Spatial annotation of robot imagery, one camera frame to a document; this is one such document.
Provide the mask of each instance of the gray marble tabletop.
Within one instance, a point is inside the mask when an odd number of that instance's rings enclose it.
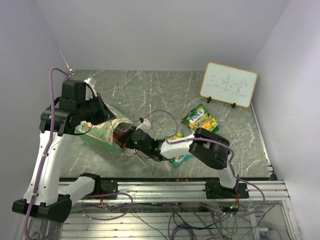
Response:
[[[251,108],[214,101],[200,96],[203,71],[144,70],[75,70],[74,78],[94,77],[95,89],[102,99],[127,116],[135,125],[139,118],[163,109],[181,120],[191,109],[203,103],[219,122],[216,133],[227,138],[235,152],[233,166],[242,177],[269,177],[267,161]],[[175,129],[174,121],[165,113],[149,118],[151,136],[163,138]],[[191,132],[182,126],[187,136]],[[136,155],[119,156],[93,148],[74,136],[68,147],[61,177],[78,177],[81,173],[117,178],[190,178],[217,177],[214,169],[192,157],[179,167],[168,161],[139,160]]]

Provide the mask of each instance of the wooden whiteboard frame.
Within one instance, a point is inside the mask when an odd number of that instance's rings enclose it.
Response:
[[[248,105],[248,106],[242,106],[242,105],[238,105],[237,103],[235,103],[236,106],[243,107],[243,108],[249,108],[250,105],[251,105],[251,102],[252,102],[252,97],[253,97],[253,95],[254,95],[255,88],[256,88],[256,83],[257,83],[257,79],[258,79],[258,73],[256,73],[255,71],[249,71],[249,70],[245,70],[245,69],[242,69],[242,68],[238,68],[238,67],[234,67],[234,66],[228,66],[228,65],[224,65],[224,64],[220,64],[220,63],[217,63],[217,62],[210,61],[210,62],[208,62],[208,64],[206,65],[206,69],[205,69],[205,72],[204,72],[204,76],[203,76],[203,80],[202,80],[202,85],[201,85],[201,89],[200,89],[200,96],[203,97],[203,98],[206,98],[206,99],[208,99],[210,96],[203,96],[203,95],[201,95],[201,92],[202,92],[202,88],[203,88],[204,83],[205,83],[205,77],[206,77],[206,73],[207,73],[209,64],[217,64],[217,65],[220,65],[220,66],[224,66],[224,67],[228,67],[228,68],[232,68],[232,69],[237,69],[237,70],[242,70],[242,71],[249,72],[249,73],[253,73],[253,74],[256,75],[256,78],[255,78],[255,81],[254,81],[254,85],[253,85],[252,94],[251,94],[251,97],[250,97],[249,105]],[[226,103],[226,104],[234,104],[234,102],[222,101],[222,100],[220,100],[220,99],[216,99],[216,98],[213,98],[213,97],[211,97],[211,99],[212,99],[212,100],[219,101],[219,102],[223,102],[223,103]]]

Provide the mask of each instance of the gray wall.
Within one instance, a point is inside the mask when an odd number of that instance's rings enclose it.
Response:
[[[27,190],[39,148],[40,114],[50,104],[48,71],[65,70],[59,48],[32,0],[0,4],[0,233],[14,239],[21,215],[12,203]],[[54,74],[56,96],[64,78]]]
[[[248,69],[289,0],[36,0],[75,69]]]
[[[306,240],[319,239],[320,1],[291,0],[251,70],[253,105]]]

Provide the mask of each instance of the brand logo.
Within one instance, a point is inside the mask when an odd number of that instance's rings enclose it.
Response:
[[[200,109],[193,117],[190,118],[190,123],[195,123],[201,116],[203,116],[205,111],[203,109]]]

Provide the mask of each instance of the marble surface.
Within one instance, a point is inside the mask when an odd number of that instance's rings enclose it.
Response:
[[[102,99],[126,115],[135,125],[139,118],[163,109],[181,120],[191,109],[203,103],[219,122],[217,134],[227,138],[235,152],[233,166],[242,177],[269,177],[267,161],[251,108],[219,101],[207,103],[199,95],[203,71],[143,71],[143,70],[76,70],[74,78],[85,80],[93,76],[95,89]],[[174,121],[165,113],[156,112],[149,118],[151,136],[163,138],[175,129]],[[181,127],[185,135],[191,132]],[[196,158],[188,159],[178,168],[168,161],[154,162],[137,156],[119,156],[95,149],[74,136],[69,145],[61,177],[78,177],[94,173],[101,177],[123,178],[187,178],[217,177],[214,169]]]

